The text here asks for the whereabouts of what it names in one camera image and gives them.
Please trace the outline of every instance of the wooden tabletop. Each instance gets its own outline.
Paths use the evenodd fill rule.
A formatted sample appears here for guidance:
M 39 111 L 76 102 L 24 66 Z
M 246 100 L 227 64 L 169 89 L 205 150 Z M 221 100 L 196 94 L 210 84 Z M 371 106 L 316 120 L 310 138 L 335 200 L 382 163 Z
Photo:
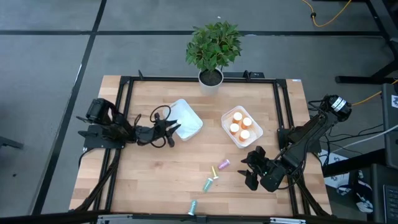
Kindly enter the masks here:
M 105 76 L 99 97 L 115 102 L 119 80 L 120 76 Z M 294 123 L 303 125 L 309 115 L 302 83 L 287 80 L 287 86 Z M 279 92 L 287 124 L 282 90 Z M 223 83 L 216 96 L 203 96 L 196 82 L 134 82 L 128 120 L 133 123 L 141 113 L 139 125 L 152 126 L 149 115 L 154 108 L 181 98 L 203 120 L 201 131 L 186 142 L 174 134 L 173 148 L 127 144 L 121 153 L 111 211 L 187 214 L 191 201 L 196 199 L 196 214 L 291 216 L 288 190 L 271 193 L 259 186 L 257 191 L 251 191 L 244 184 L 245 177 L 236 172 L 248 168 L 240 160 L 257 145 L 262 146 L 270 158 L 279 152 L 276 135 L 279 125 L 272 85 Z M 245 149 L 239 149 L 221 127 L 221 116 L 237 105 L 243 106 L 264 131 L 261 138 Z M 82 159 L 70 208 L 79 206 L 98 182 L 103 154 L 104 149 L 97 149 Z M 231 165 L 218 172 L 219 179 L 204 193 L 202 188 L 212 176 L 211 166 L 217 166 L 224 159 L 229 159 Z M 309 191 L 322 208 L 331 213 L 321 165 L 312 154 L 307 156 L 304 174 Z M 286 185 L 285 178 L 281 187 Z M 297 187 L 296 195 L 299 211 L 303 213 Z

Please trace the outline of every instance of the black desk leg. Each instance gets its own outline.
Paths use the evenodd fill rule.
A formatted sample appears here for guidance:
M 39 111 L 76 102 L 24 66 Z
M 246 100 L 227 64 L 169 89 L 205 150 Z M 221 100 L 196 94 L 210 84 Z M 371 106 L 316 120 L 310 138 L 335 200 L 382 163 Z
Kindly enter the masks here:
M 392 72 L 398 70 L 398 63 L 394 60 L 382 69 L 377 71 L 371 77 L 349 77 L 349 76 L 337 76 L 335 81 L 337 83 L 350 83 L 350 84 L 377 84 L 381 85 L 384 83 L 392 83 L 393 78 L 385 78 Z
M 23 144 L 4 137 L 0 137 L 0 147 L 1 146 L 11 146 L 17 149 L 22 149 L 22 147 L 24 147 Z
M 324 168 L 323 176 L 331 177 L 345 174 L 349 171 L 369 167 L 371 164 L 385 164 L 385 149 L 379 149 L 360 156 L 352 157 L 339 162 L 334 162 Z

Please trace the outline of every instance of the orange cup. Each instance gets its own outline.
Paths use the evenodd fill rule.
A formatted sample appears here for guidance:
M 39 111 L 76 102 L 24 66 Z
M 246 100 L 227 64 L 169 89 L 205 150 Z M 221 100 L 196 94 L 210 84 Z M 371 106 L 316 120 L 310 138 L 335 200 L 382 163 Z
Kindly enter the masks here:
M 239 122 L 241 122 L 242 117 L 243 117 L 243 116 L 242 116 L 241 113 L 236 112 L 236 113 L 234 114 L 234 116 L 233 116 L 232 122 L 235 123 L 235 124 L 238 124 Z
M 229 131 L 232 135 L 235 135 L 239 131 L 239 125 L 235 123 L 231 124 Z
M 250 118 L 244 118 L 241 127 L 243 129 L 247 129 L 248 127 L 250 127 L 251 124 L 252 124 L 252 121 Z
M 239 140 L 246 141 L 250 137 L 250 133 L 248 130 L 241 131 L 241 135 L 239 136 Z

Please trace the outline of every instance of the gray floor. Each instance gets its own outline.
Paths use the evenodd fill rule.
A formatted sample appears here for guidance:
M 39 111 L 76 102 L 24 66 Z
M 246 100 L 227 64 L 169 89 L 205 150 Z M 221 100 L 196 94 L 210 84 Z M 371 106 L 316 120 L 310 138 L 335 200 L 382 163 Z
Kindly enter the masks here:
M 91 30 L 100 2 L 0 0 L 0 29 Z M 343 2 L 311 3 L 319 23 L 344 6 Z M 239 24 L 241 30 L 377 30 L 363 3 L 352 3 L 341 17 L 322 29 L 313 26 L 309 14 L 308 6 L 299 0 L 108 0 L 99 29 L 190 30 L 191 26 L 228 20 Z M 86 129 L 86 124 L 74 117 L 85 114 L 98 94 L 102 76 L 137 75 L 138 69 L 144 75 L 195 76 L 197 69 L 185 63 L 185 46 L 191 38 L 96 37 L 44 213 L 68 209 L 83 145 L 77 131 Z M 88 36 L 83 35 L 0 35 L 0 136 L 25 144 L 23 150 L 0 150 L 1 217 L 30 212 L 87 41 Z M 336 84 L 334 76 L 368 76 L 392 60 L 384 40 L 376 37 L 246 36 L 242 42 L 242 57 L 225 71 L 251 70 L 270 78 L 299 78 L 307 100 L 327 93 L 339 94 L 350 102 L 362 100 L 379 91 L 380 86 Z M 381 123 L 381 101 L 373 99 L 355 108 L 350 119 L 333 133 L 356 134 Z M 375 139 L 351 149 L 369 152 L 383 146 L 382 139 Z M 334 200 L 337 197 L 330 196 L 334 214 L 363 218 L 352 204 Z

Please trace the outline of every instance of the white tray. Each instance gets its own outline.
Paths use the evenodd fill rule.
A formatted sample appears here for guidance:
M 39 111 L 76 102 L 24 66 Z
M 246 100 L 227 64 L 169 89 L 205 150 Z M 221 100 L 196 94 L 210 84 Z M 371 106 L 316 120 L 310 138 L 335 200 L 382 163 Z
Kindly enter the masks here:
M 231 132 L 229 131 L 229 127 L 232 124 L 232 119 L 233 119 L 235 112 L 240 112 L 240 113 L 242 113 L 243 118 L 250 118 L 253 121 L 252 125 L 249 128 L 247 128 L 247 130 L 250 133 L 250 137 L 248 139 L 246 139 L 244 142 L 239 140 L 239 135 L 241 134 L 241 131 L 243 130 L 241 128 L 242 121 L 239 122 L 240 129 L 235 135 L 232 135 Z M 221 117 L 221 126 L 223 127 L 223 129 L 225 130 L 227 135 L 232 139 L 232 141 L 235 142 L 236 146 L 240 149 L 243 149 L 243 148 L 247 147 L 248 145 L 252 144 L 255 140 L 257 140 L 259 137 L 261 137 L 262 134 L 264 133 L 262 131 L 262 128 L 250 116 L 250 114 L 243 108 L 243 106 L 237 106 L 237 107 L 233 108 L 232 110 L 228 111 L 226 114 L 224 114 Z
M 192 110 L 184 99 L 179 99 L 170 105 L 172 112 L 167 121 L 179 120 L 181 126 L 175 131 L 181 140 L 187 141 L 196 135 L 203 126 L 203 121 Z M 163 110 L 163 116 L 167 116 L 169 109 Z

